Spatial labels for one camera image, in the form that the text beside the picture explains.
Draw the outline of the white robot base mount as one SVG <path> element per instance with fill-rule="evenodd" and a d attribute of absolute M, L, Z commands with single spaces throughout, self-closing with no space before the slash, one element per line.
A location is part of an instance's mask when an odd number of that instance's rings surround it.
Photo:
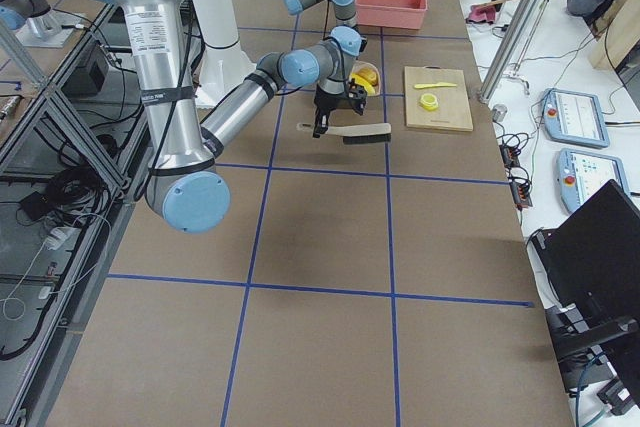
<path fill-rule="evenodd" d="M 252 73 L 240 43 L 232 0 L 192 0 L 204 42 L 196 106 L 211 108 Z"/>

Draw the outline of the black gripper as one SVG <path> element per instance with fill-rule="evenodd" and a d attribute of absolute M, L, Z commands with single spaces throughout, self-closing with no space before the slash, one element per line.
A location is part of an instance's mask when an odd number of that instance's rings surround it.
<path fill-rule="evenodd" d="M 314 104 L 316 116 L 312 136 L 320 138 L 329 128 L 329 116 L 337 109 L 353 110 L 362 115 L 367 101 L 367 91 L 354 81 L 325 79 L 316 85 Z"/>

